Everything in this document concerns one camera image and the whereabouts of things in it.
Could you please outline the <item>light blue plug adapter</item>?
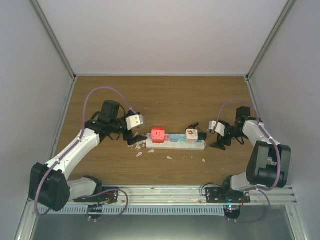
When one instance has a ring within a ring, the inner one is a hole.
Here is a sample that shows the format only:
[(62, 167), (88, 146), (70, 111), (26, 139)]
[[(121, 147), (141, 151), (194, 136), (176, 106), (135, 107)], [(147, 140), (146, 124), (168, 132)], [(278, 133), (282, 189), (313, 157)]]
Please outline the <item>light blue plug adapter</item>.
[(180, 135), (179, 134), (171, 134), (170, 135), (170, 142), (171, 143), (177, 143), (179, 142)]

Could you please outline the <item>red cube socket adapter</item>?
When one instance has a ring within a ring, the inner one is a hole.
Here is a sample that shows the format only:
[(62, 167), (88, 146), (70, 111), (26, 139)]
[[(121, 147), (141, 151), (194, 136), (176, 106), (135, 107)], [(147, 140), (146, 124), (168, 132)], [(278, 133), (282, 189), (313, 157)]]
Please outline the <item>red cube socket adapter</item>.
[(151, 139), (153, 144), (163, 144), (165, 142), (164, 138), (152, 138)]

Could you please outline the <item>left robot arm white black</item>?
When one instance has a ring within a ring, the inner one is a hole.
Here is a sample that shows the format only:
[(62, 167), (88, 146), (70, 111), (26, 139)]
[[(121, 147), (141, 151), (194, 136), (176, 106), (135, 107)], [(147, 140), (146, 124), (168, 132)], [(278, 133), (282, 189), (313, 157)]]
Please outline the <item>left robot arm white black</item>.
[(144, 125), (143, 115), (131, 109), (119, 117), (121, 109), (120, 103), (106, 100), (100, 111), (83, 122), (79, 134), (65, 149), (46, 163), (36, 163), (32, 167), (28, 197), (34, 201), (36, 214), (40, 214), (39, 204), (58, 212), (73, 200), (103, 203), (113, 199), (118, 188), (104, 189), (102, 182), (92, 176), (78, 180), (69, 180), (69, 177), (91, 150), (113, 134), (122, 136), (128, 145), (147, 140), (146, 136), (133, 135), (134, 128)]

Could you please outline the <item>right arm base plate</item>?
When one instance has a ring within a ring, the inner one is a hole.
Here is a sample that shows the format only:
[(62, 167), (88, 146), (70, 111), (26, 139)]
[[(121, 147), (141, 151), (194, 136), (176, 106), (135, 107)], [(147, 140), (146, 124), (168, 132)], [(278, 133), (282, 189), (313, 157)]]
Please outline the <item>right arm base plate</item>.
[(204, 190), (207, 203), (241, 204), (251, 202), (250, 196), (241, 191), (225, 190), (221, 186), (207, 186)]

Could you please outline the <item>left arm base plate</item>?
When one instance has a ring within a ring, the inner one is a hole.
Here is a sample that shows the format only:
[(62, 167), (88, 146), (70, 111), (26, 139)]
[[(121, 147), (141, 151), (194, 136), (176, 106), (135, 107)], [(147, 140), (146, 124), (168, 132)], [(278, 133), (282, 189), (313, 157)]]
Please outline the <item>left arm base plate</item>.
[(79, 197), (74, 199), (75, 203), (97, 203), (97, 204), (113, 204), (118, 201), (118, 187), (102, 187), (102, 190), (96, 190), (94, 197)]

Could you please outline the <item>pink plug adapter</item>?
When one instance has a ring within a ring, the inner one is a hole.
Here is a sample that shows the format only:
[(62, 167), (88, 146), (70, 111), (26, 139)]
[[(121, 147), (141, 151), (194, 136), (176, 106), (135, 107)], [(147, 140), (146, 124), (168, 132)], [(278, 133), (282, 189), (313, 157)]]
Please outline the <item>pink plug adapter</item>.
[(165, 128), (164, 127), (154, 127), (151, 130), (151, 139), (162, 139), (165, 138)]

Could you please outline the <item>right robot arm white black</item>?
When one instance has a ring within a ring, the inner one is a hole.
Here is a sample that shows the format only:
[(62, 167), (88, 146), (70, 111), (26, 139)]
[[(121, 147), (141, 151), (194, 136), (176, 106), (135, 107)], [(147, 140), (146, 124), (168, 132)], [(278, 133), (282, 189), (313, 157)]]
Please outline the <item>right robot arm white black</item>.
[(241, 106), (236, 109), (233, 125), (218, 119), (212, 122), (212, 133), (217, 140), (210, 147), (226, 150), (237, 140), (244, 139), (253, 146), (246, 171), (227, 177), (222, 184), (221, 196), (228, 203), (235, 202), (251, 190), (271, 191), (284, 188), (288, 181), (292, 150), (280, 144), (266, 130), (258, 117), (251, 115), (251, 109)]

